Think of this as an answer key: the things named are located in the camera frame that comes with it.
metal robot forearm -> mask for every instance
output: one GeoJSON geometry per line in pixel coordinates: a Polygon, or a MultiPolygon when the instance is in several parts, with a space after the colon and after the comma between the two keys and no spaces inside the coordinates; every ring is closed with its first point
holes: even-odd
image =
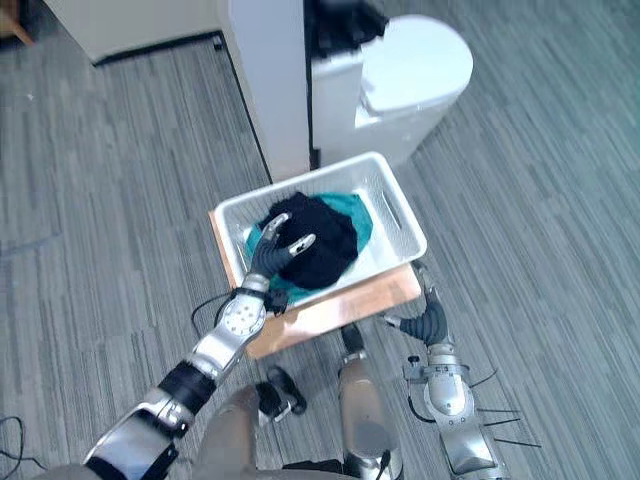
{"type": "MultiPolygon", "coordinates": [[[[422,400],[440,431],[443,452],[451,478],[494,480],[511,478],[493,437],[475,411],[469,387],[469,367],[458,358],[444,310],[435,288],[427,294],[425,313],[397,324],[401,330],[421,338],[427,345],[427,366],[410,357],[403,367],[410,385],[422,385],[422,400]]],[[[396,319],[387,318],[391,324],[396,319]]]]}
{"type": "Polygon", "coordinates": [[[218,325],[100,438],[85,465],[105,479],[164,478],[178,455],[173,440],[186,434],[245,346],[260,333],[266,317],[263,294],[268,289],[265,277],[247,275],[242,293],[226,305],[218,325]]]}

white laundry basket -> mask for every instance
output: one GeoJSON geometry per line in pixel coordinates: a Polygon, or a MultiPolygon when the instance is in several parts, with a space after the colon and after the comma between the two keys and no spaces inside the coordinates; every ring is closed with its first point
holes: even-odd
{"type": "Polygon", "coordinates": [[[216,207],[216,223],[237,285],[242,283],[250,264],[245,252],[249,232],[268,214],[271,205],[295,192],[305,195],[357,193],[371,215],[373,231],[358,259],[335,284],[291,306],[310,302],[415,260],[427,250],[424,233],[387,161],[379,153],[369,152],[225,200],[216,207]]]}

baseboard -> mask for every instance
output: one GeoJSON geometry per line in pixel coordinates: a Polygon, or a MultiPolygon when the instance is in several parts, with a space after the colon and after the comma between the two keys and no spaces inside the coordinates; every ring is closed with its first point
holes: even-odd
{"type": "Polygon", "coordinates": [[[154,45],[148,45],[146,47],[134,48],[133,50],[126,50],[124,52],[118,52],[111,55],[107,55],[100,60],[93,62],[94,67],[100,67],[107,63],[117,62],[119,60],[124,60],[126,58],[136,57],[138,55],[145,55],[147,53],[156,52],[158,50],[164,50],[165,48],[173,48],[178,47],[180,45],[186,45],[192,42],[198,42],[200,40],[207,40],[209,38],[215,39],[218,38],[218,43],[214,43],[216,50],[221,49],[223,46],[222,40],[222,31],[214,30],[212,32],[199,33],[197,35],[190,35],[188,37],[176,38],[173,40],[168,40],[166,42],[156,43],[154,45]]]}
{"type": "Polygon", "coordinates": [[[258,146],[258,153],[260,153],[260,159],[262,160],[262,166],[264,167],[264,171],[267,174],[267,179],[269,183],[273,183],[273,178],[271,177],[271,172],[269,171],[269,165],[267,165],[267,159],[264,156],[264,152],[262,151],[262,145],[260,145],[260,140],[258,140],[258,134],[256,132],[256,127],[253,124],[253,119],[251,118],[251,114],[249,113],[249,107],[247,106],[247,100],[244,98],[244,92],[242,91],[242,87],[240,86],[240,80],[238,79],[238,72],[236,71],[236,66],[233,64],[233,58],[231,58],[231,54],[229,53],[229,49],[227,48],[227,41],[224,38],[224,34],[222,32],[218,32],[218,39],[221,44],[220,47],[216,46],[216,50],[224,49],[227,54],[227,58],[229,59],[229,63],[231,64],[231,71],[233,72],[233,78],[236,81],[236,86],[238,87],[238,91],[240,92],[240,98],[242,99],[242,106],[244,107],[244,113],[247,115],[247,119],[249,120],[249,125],[251,126],[251,133],[253,134],[253,139],[258,146]]]}

black cloth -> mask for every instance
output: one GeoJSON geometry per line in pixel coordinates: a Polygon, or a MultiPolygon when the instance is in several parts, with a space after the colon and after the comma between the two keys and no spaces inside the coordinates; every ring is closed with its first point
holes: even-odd
{"type": "Polygon", "coordinates": [[[336,212],[322,200],[296,192],[286,200],[274,203],[269,215],[258,226],[281,213],[291,213],[278,238],[278,247],[286,247],[300,237],[315,233],[316,241],[294,258],[280,276],[294,285],[313,290],[334,284],[358,258],[358,236],[351,218],[336,212]]]}
{"type": "Polygon", "coordinates": [[[354,52],[364,43],[382,37],[389,19],[367,2],[307,0],[305,34],[311,58],[354,52]]]}

white wall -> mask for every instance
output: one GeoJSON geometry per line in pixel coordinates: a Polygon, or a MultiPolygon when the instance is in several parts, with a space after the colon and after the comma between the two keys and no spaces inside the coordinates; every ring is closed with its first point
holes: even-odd
{"type": "Polygon", "coordinates": [[[218,0],[45,0],[92,62],[220,29],[218,0]]]}
{"type": "Polygon", "coordinates": [[[274,181],[309,170],[303,0],[220,0],[218,18],[274,181]]]}

